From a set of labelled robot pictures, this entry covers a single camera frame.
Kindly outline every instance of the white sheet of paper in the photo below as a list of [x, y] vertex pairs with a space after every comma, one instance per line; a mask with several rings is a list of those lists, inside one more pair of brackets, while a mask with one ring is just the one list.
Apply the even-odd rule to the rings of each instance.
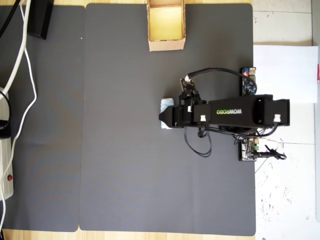
[[254, 45], [257, 95], [295, 103], [317, 102], [317, 46]]

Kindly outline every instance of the white cable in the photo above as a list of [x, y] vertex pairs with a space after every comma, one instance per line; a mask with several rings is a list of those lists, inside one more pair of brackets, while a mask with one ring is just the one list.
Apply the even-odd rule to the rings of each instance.
[[[22, 0], [21, 4], [20, 4], [20, 10], [21, 10], [21, 15], [22, 15], [22, 19], [23, 21], [26, 21], [28, 22], [28, 17], [29, 17], [29, 11], [27, 12], [27, 9], [25, 10], [25, 15], [24, 15], [24, 11], [23, 11], [23, 8], [22, 8], [22, 5], [24, 4], [25, 0]], [[29, 0], [27, 2], [27, 7], [28, 7], [28, 4], [29, 4], [29, 7], [30, 7], [30, 2], [31, 0]], [[33, 101], [29, 104], [29, 106], [26, 108], [26, 110], [24, 111], [23, 113], [23, 116], [22, 116], [22, 119], [21, 119], [21, 123], [20, 123], [20, 127], [19, 127], [19, 131], [18, 133], [16, 134], [16, 136], [14, 137], [13, 139], [13, 142], [12, 142], [12, 149], [11, 149], [11, 158], [10, 158], [10, 161], [6, 167], [6, 169], [4, 170], [3, 172], [3, 175], [0, 179], [0, 194], [1, 194], [1, 197], [2, 197], [2, 204], [3, 204], [3, 213], [2, 213], [2, 218], [1, 218], [1, 223], [0, 223], [0, 230], [2, 229], [2, 226], [4, 224], [4, 220], [5, 220], [5, 216], [6, 216], [6, 200], [5, 200], [5, 196], [4, 196], [4, 191], [3, 191], [3, 182], [4, 182], [4, 177], [10, 167], [10, 165], [12, 164], [12, 161], [14, 159], [14, 153], [15, 153], [15, 146], [16, 146], [16, 141], [17, 139], [19, 138], [20, 136], [20, 133], [21, 133], [21, 130], [22, 130], [22, 127], [23, 127], [23, 124], [24, 124], [24, 121], [25, 121], [25, 118], [26, 118], [26, 115], [29, 111], [29, 109], [32, 107], [32, 105], [36, 102], [37, 100], [37, 92], [36, 92], [36, 86], [35, 86], [35, 82], [34, 82], [34, 77], [32, 75], [32, 69], [31, 69], [31, 63], [30, 63], [30, 59], [29, 59], [29, 55], [28, 55], [28, 51], [27, 51], [27, 48], [26, 46], [24, 47], [24, 53], [25, 53], [25, 56], [26, 56], [26, 60], [28, 62], [28, 67], [29, 67], [29, 74], [30, 74], [30, 79], [31, 79], [31, 83], [32, 83], [32, 88], [33, 88], [33, 93], [34, 93], [34, 99]]]
[[28, 19], [29, 19], [30, 3], [31, 3], [31, 0], [29, 0], [26, 3], [26, 7], [25, 7], [25, 16], [26, 16], [26, 18], [25, 18], [25, 21], [23, 23], [23, 35], [22, 35], [22, 42], [21, 42], [20, 50], [19, 50], [18, 56], [16, 58], [12, 73], [10, 75], [10, 78], [9, 78], [5, 88], [2, 91], [5, 95], [8, 93], [8, 91], [9, 91], [9, 89], [10, 89], [10, 87], [11, 87], [11, 85], [12, 85], [12, 83], [13, 83], [15, 77], [16, 77], [16, 74], [17, 74], [18, 68], [20, 66], [20, 62], [21, 62], [22, 56], [24, 54], [24, 50], [25, 50], [26, 45], [27, 45], [27, 31], [28, 31]]

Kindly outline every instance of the open cardboard box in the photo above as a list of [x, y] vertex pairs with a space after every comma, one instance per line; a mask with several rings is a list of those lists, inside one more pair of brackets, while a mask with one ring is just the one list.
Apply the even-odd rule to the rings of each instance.
[[148, 0], [147, 17], [150, 52], [184, 49], [185, 0]]

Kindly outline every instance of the dark gray desk mat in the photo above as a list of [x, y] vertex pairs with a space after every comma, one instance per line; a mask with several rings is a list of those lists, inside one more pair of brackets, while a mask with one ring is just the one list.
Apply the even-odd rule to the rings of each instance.
[[[0, 7], [3, 23], [11, 7]], [[0, 83], [13, 69], [22, 39], [20, 9], [0, 39]], [[14, 194], [4, 228], [73, 232], [79, 226], [84, 96], [85, 9], [55, 6], [47, 40], [27, 39], [38, 99], [13, 160]], [[9, 91], [12, 135], [34, 98], [26, 57]]]
[[[254, 235], [254, 164], [238, 161], [234, 139], [212, 133], [201, 158], [182, 129], [158, 121], [161, 99], [177, 100], [188, 72], [252, 66], [252, 7], [187, 5], [183, 51], [149, 52], [146, 5], [90, 4], [85, 35], [80, 228]], [[239, 93], [227, 73], [196, 85], [205, 100]], [[195, 130], [188, 138], [209, 147]]]

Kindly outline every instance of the tile floor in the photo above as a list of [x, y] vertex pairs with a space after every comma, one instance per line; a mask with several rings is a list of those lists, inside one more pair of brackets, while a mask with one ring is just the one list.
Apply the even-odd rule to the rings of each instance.
[[[254, 44], [311, 46], [311, 0], [254, 0]], [[258, 160], [257, 240], [320, 239], [316, 221], [314, 104], [291, 104], [291, 125], [266, 141], [287, 160]]]

